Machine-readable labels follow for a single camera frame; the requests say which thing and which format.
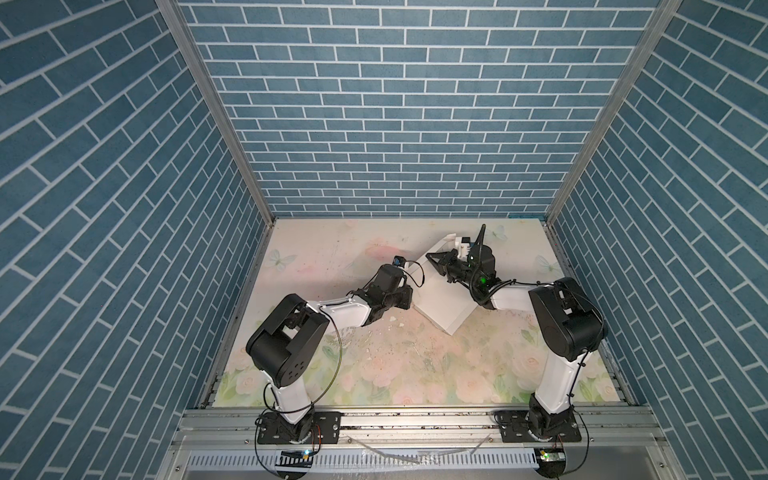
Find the white paper box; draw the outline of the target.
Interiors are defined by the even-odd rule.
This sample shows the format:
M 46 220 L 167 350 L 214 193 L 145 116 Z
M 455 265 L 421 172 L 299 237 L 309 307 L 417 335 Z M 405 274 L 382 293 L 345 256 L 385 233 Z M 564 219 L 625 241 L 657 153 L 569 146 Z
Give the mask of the white paper box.
M 410 271 L 417 280 L 424 270 L 425 280 L 413 293 L 412 306 L 432 323 L 449 335 L 454 335 L 461 324 L 475 310 L 476 303 L 468 290 L 459 283 L 449 283 L 430 264 L 426 255 L 412 266 Z

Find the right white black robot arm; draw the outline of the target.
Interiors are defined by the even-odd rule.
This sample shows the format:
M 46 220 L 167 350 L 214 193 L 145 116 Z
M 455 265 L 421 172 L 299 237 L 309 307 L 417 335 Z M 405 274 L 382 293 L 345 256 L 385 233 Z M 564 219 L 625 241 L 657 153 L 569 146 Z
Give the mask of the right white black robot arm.
M 572 277 L 550 282 L 502 280 L 492 249 L 479 240 L 465 252 L 429 252 L 426 259 L 449 283 L 464 286 L 488 310 L 516 310 L 528 302 L 549 349 L 541 382 L 529 399 L 531 437 L 549 441 L 576 428 L 573 395 L 587 360 L 605 337 L 597 307 Z

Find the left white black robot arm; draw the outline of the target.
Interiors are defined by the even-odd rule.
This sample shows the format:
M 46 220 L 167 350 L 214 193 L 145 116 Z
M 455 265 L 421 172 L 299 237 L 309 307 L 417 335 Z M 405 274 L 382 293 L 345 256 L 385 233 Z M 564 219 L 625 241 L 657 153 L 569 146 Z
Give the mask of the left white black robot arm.
M 341 299 L 313 302 L 288 294 L 269 313 L 246 343 L 246 353 L 266 376 L 275 402 L 266 408 L 259 439 L 297 444 L 318 431 L 316 402 L 307 393 L 303 374 L 322 338 L 327 330 L 339 334 L 367 327 L 392 308 L 409 309 L 413 288 L 407 264 L 396 256 Z

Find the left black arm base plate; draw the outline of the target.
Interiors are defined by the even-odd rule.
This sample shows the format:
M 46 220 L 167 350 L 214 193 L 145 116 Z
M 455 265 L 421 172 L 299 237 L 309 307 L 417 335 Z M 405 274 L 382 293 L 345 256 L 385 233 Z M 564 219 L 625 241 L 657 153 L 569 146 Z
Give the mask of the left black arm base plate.
M 267 445 L 305 444 L 318 434 L 323 445 L 337 444 L 341 419 L 339 411 L 312 411 L 292 424 L 281 414 L 265 411 L 258 426 L 257 441 Z

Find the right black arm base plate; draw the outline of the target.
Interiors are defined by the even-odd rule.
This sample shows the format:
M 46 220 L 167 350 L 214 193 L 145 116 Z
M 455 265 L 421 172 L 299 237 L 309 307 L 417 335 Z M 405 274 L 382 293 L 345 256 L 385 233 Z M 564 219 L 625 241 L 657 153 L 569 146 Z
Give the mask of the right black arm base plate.
M 491 418 L 504 443 L 578 443 L 582 440 L 573 409 L 557 414 L 540 410 L 496 410 Z

